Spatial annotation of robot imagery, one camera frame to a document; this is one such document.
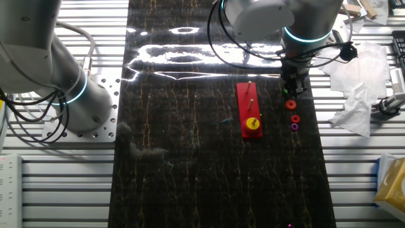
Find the crumpled paper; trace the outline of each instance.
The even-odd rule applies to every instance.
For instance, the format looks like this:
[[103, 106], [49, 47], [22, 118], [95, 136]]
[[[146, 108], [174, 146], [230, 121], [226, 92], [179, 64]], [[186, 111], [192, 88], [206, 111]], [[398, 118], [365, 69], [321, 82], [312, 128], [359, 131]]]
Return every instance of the crumpled paper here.
[[[385, 81], [390, 78], [385, 51], [378, 44], [364, 42], [357, 46], [358, 57], [343, 64], [332, 62], [319, 67], [330, 75], [330, 88], [348, 97], [344, 111], [337, 112], [329, 121], [361, 136], [370, 136], [371, 106], [377, 98], [387, 96]], [[320, 56], [333, 58], [339, 49], [326, 49]], [[318, 59], [314, 65], [324, 63]]]
[[343, 129], [370, 137], [371, 105], [377, 100], [377, 95], [372, 91], [372, 88], [361, 83], [344, 103], [344, 111], [338, 111], [329, 121]]
[[[330, 75], [330, 89], [344, 92], [345, 98], [349, 97], [351, 91], [360, 83], [365, 83], [373, 88], [379, 98], [387, 96], [385, 81], [390, 79], [390, 67], [387, 61], [385, 50], [378, 44], [364, 42], [356, 46], [358, 57], [343, 64], [331, 62], [319, 69]], [[339, 49], [325, 49], [320, 57], [333, 58], [340, 53]], [[328, 60], [317, 59], [314, 65], [319, 65]]]

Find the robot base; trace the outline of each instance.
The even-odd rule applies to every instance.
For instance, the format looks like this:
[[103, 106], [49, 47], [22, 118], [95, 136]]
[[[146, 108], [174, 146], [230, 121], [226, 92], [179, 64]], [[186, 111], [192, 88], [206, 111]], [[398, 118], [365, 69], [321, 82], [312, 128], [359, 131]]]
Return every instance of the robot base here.
[[[66, 130], [65, 137], [61, 137], [58, 143], [109, 143], [115, 141], [116, 135], [116, 123], [118, 116], [118, 102], [120, 98], [120, 86], [121, 86], [121, 75], [92, 75], [91, 78], [94, 82], [104, 86], [111, 99], [113, 100], [113, 106], [111, 107], [111, 113], [107, 120], [98, 128], [88, 131], [88, 132], [72, 132]], [[50, 116], [55, 116], [56, 112], [54, 109], [49, 110]], [[42, 131], [42, 137], [46, 137], [49, 132], [53, 132], [58, 124], [55, 122], [46, 122], [44, 124], [44, 130]], [[49, 140], [56, 139], [62, 132], [63, 126], [59, 128], [57, 133], [52, 136]]]

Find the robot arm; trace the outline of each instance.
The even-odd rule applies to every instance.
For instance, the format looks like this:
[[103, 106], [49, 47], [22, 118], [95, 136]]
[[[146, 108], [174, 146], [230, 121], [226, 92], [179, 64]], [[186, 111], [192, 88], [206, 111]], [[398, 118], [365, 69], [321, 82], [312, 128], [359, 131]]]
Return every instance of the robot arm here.
[[[281, 29], [281, 44], [285, 53], [281, 77], [291, 96], [306, 90], [315, 50], [325, 45], [343, 0], [222, 0], [236, 36], [243, 41], [259, 40]], [[351, 60], [355, 48], [345, 43], [343, 48]]]
[[55, 88], [63, 91], [67, 128], [87, 132], [108, 118], [112, 100], [90, 79], [90, 58], [85, 72], [54, 34], [60, 7], [61, 0], [0, 1], [0, 86], [7, 93], [34, 91], [43, 98]]

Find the black device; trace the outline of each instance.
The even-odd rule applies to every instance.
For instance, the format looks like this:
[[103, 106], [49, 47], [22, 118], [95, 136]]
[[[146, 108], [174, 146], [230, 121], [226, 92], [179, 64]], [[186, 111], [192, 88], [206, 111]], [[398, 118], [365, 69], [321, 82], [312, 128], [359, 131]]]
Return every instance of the black device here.
[[393, 48], [397, 57], [397, 67], [405, 73], [405, 31], [393, 31]]

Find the blue led ring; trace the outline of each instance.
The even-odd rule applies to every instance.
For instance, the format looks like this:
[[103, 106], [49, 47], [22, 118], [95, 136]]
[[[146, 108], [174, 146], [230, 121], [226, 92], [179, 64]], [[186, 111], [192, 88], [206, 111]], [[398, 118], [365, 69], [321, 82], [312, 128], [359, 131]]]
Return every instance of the blue led ring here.
[[69, 101], [66, 102], [66, 103], [63, 103], [64, 105], [65, 105], [65, 104], [72, 103], [72, 102], [74, 102], [75, 100], [77, 100], [77, 99], [83, 94], [83, 92], [86, 90], [86, 86], [87, 86], [87, 76], [85, 75], [84, 77], [85, 77], [85, 81], [84, 81], [83, 89], [80, 91], [79, 94], [77, 94], [77, 96], [75, 96], [75, 98], [69, 100]]
[[328, 32], [328, 34], [326, 34], [323, 37], [318, 38], [318, 39], [301, 39], [301, 38], [298, 38], [298, 37], [292, 35], [291, 32], [287, 29], [287, 27], [284, 27], [284, 30], [285, 30], [285, 33], [287, 33], [291, 38], [295, 39], [296, 41], [307, 42], [307, 43], [321, 41], [321, 40], [327, 38], [332, 33], [332, 31], [330, 31], [330, 32]]

